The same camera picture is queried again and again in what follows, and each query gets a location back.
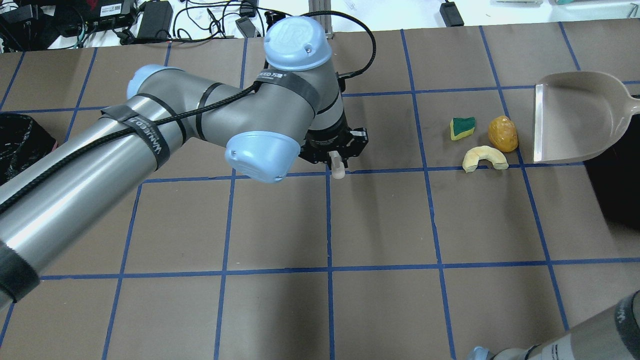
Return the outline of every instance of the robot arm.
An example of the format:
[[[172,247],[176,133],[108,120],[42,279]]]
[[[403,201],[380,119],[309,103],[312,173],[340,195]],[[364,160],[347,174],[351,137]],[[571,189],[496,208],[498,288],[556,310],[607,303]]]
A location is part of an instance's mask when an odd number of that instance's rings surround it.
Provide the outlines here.
[[[40,274],[121,198],[157,170],[191,137],[226,146],[225,158],[242,173],[265,183],[281,181],[296,157],[343,161],[366,144],[365,129],[352,131],[344,116],[332,50],[319,23],[290,17],[265,37],[270,69],[250,90],[215,111],[167,123],[160,119],[202,109],[238,94],[180,69],[147,65],[129,83],[125,104],[103,116],[0,188],[0,204],[33,187],[9,209],[0,206],[0,308],[24,297]],[[98,139],[133,128],[73,161],[65,157]],[[65,162],[38,186],[30,183]]]

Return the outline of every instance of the green and yellow sponge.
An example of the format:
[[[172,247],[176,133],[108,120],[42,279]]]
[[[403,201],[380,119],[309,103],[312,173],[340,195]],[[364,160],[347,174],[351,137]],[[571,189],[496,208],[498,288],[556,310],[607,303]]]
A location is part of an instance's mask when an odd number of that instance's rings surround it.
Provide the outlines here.
[[[476,118],[454,117],[449,127],[451,128],[451,140],[460,140],[474,133],[476,129]]]

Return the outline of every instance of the black plastic bag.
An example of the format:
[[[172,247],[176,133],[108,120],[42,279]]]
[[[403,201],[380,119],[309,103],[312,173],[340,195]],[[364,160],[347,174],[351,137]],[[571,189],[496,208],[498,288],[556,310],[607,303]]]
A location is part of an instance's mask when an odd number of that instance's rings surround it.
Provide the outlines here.
[[[58,146],[58,142],[28,115],[0,114],[0,185]]]

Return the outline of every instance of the tiled table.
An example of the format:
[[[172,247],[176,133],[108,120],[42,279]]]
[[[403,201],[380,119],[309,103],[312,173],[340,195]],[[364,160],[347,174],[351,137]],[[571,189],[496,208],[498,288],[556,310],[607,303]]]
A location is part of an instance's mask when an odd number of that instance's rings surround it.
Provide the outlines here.
[[[558,336],[640,288],[640,234],[603,217],[584,166],[531,161],[535,82],[601,70],[639,93],[640,21],[376,38],[345,93],[370,132],[345,179],[299,160],[261,184],[190,140],[0,314],[0,357],[464,359]],[[362,33],[331,44],[341,72],[369,56]],[[263,59],[260,39],[3,54],[0,111],[63,142],[144,64],[246,86]],[[465,174],[503,114],[520,135],[510,168]],[[470,116],[476,133],[450,141]]]

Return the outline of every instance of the label sticker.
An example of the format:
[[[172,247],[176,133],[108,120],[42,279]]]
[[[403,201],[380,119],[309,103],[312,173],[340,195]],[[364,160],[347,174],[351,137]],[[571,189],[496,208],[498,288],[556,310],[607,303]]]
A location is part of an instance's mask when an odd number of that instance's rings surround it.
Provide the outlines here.
[[[575,360],[571,349],[571,334],[547,345],[540,354],[530,357],[529,360]]]
[[[100,17],[109,15],[119,15],[122,4],[105,5],[100,8]]]

